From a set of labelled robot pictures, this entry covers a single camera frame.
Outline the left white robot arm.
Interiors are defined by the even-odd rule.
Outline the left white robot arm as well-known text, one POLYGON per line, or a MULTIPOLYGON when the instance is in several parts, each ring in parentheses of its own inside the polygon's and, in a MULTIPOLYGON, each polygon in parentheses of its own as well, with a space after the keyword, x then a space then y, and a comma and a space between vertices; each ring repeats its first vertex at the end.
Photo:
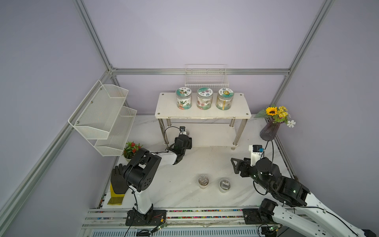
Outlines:
POLYGON ((174 144, 164 152, 150 152, 140 149, 125 166, 117 166, 122 181, 134 192, 136 212, 146 215, 153 210, 148 187, 160 167, 173 166, 182 161, 186 150, 192 148, 192 138, 180 134, 174 144))

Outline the seed jar sunflower lid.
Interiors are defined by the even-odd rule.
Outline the seed jar sunflower lid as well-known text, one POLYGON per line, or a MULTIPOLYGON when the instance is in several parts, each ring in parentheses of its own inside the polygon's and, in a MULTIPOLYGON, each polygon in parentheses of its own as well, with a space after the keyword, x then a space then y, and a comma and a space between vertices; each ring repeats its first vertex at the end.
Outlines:
POLYGON ((230 88, 221 88, 217 94, 216 107, 220 110, 228 110, 231 108, 233 99, 234 99, 234 91, 230 88))

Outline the seed jar green plant lid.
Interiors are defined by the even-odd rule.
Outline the seed jar green plant lid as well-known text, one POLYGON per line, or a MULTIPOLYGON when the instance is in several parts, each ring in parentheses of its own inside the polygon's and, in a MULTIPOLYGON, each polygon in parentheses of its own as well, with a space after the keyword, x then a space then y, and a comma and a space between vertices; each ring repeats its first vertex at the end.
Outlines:
POLYGON ((192 90, 187 87, 181 87, 176 90, 177 106, 181 110, 188 110, 192 106, 192 90))

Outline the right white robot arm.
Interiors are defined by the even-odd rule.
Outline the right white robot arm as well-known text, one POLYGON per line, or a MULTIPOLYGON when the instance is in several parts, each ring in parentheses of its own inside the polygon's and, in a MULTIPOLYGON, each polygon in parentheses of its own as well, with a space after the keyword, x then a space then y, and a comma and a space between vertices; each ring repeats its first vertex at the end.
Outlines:
POLYGON ((272 199, 263 199, 252 216, 254 222, 284 225, 307 237, 374 237, 376 234, 350 224, 324 205, 299 181, 283 176, 268 158, 251 165, 248 158, 231 159, 235 174, 253 179, 272 199))

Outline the seed jar purple flower lid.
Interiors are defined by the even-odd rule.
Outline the seed jar purple flower lid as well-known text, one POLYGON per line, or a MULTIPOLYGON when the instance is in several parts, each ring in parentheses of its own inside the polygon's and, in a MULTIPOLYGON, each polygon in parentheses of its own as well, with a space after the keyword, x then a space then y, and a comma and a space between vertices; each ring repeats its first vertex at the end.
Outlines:
POLYGON ((208 87, 202 87, 197 90, 197 107, 202 110, 211 108, 213 102, 213 90, 208 87))

